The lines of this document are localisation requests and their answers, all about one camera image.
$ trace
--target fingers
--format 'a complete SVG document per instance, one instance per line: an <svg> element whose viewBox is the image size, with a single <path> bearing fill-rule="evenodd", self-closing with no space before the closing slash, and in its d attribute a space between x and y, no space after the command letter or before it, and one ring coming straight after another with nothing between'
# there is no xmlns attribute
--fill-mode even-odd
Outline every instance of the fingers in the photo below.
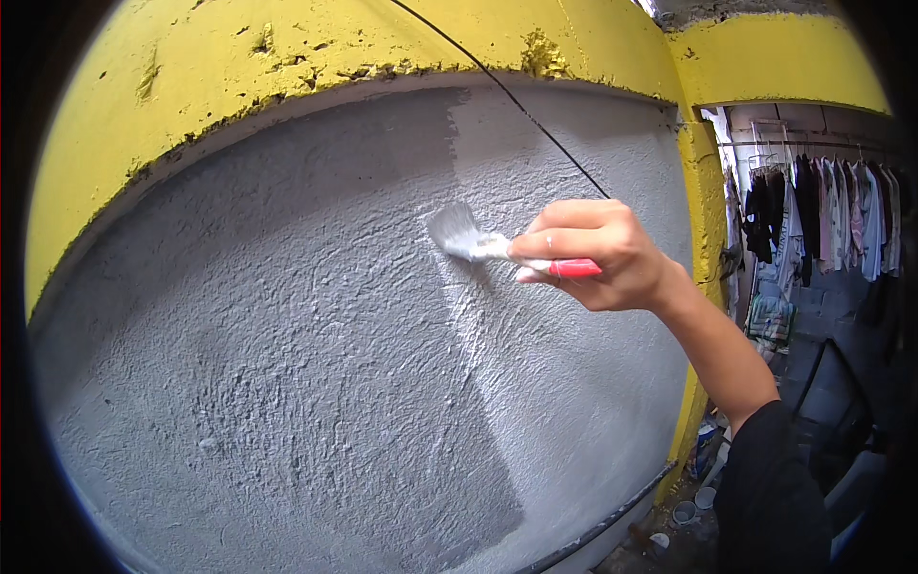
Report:
<svg viewBox="0 0 918 574"><path fill-rule="evenodd" d="M599 293L599 284L592 279L583 279L572 281L560 277L550 276L539 273L528 267L521 267L515 276L517 283L545 283L552 287L557 287L576 300L580 301L584 307L591 311L603 310L605 307L601 293Z"/></svg>
<svg viewBox="0 0 918 574"><path fill-rule="evenodd" d="M595 230L605 225L610 211L621 207L623 204L618 199L562 199L543 209L526 232L552 227Z"/></svg>
<svg viewBox="0 0 918 574"><path fill-rule="evenodd" d="M605 253L609 244L608 233L555 227L517 237L510 244L507 254L530 259L591 257L602 265L597 254Z"/></svg>

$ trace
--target hand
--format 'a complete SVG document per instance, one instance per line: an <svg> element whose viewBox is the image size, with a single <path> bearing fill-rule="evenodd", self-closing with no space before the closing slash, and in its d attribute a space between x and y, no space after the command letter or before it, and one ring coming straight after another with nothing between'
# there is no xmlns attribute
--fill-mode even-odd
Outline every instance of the hand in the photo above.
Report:
<svg viewBox="0 0 918 574"><path fill-rule="evenodd" d="M555 201L513 240L508 255L533 259L589 257L602 274L560 279L523 268L520 283L549 283L591 311L646 309L659 314L666 288L685 270L656 248L632 211L617 199Z"/></svg>

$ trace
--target paint can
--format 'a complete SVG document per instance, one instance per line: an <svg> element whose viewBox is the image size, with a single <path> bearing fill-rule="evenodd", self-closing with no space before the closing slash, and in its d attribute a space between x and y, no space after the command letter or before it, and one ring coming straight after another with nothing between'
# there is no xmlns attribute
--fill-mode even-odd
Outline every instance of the paint can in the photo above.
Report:
<svg viewBox="0 0 918 574"><path fill-rule="evenodd" d="M704 513L714 505L715 496L717 496L717 490L712 487L698 489L698 492L695 493L695 506Z"/></svg>
<svg viewBox="0 0 918 574"><path fill-rule="evenodd" d="M698 507L692 501L682 501L673 509L673 527L681 528L691 524L698 516Z"/></svg>

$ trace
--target black shirt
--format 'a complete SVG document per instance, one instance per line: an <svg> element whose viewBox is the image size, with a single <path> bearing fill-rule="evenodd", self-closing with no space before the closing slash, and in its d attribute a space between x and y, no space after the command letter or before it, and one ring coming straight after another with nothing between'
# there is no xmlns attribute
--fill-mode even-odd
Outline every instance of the black shirt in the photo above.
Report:
<svg viewBox="0 0 918 574"><path fill-rule="evenodd" d="M780 400L756 411L730 447L714 499L720 572L822 572L832 526Z"/></svg>

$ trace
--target yellow painted concrete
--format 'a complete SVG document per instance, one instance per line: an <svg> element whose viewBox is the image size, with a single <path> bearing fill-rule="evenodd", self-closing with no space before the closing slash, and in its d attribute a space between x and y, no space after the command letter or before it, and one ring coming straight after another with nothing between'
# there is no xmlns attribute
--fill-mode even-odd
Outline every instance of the yellow painted concrete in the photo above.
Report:
<svg viewBox="0 0 918 574"><path fill-rule="evenodd" d="M407 4L491 69L680 99L665 36L628 0ZM73 239L168 151L285 98L475 69L386 0L125 2L76 71L41 158L28 224L28 315Z"/></svg>
<svg viewBox="0 0 918 574"><path fill-rule="evenodd" d="M692 228L692 266L695 283L705 296L723 308L719 257L726 246L726 205L723 199L723 174L721 158L717 153L717 139L710 122L698 121L695 114L687 114L679 128L677 143L682 158L682 174L686 180L688 215ZM669 459L678 459L677 470L669 473L656 491L656 502L663 500L679 478L679 470L689 457L698 425L704 414L708 396L698 381L695 370L689 366L682 395Z"/></svg>
<svg viewBox="0 0 918 574"><path fill-rule="evenodd" d="M867 56L837 17L746 15L667 37L692 106L795 101L890 113Z"/></svg>

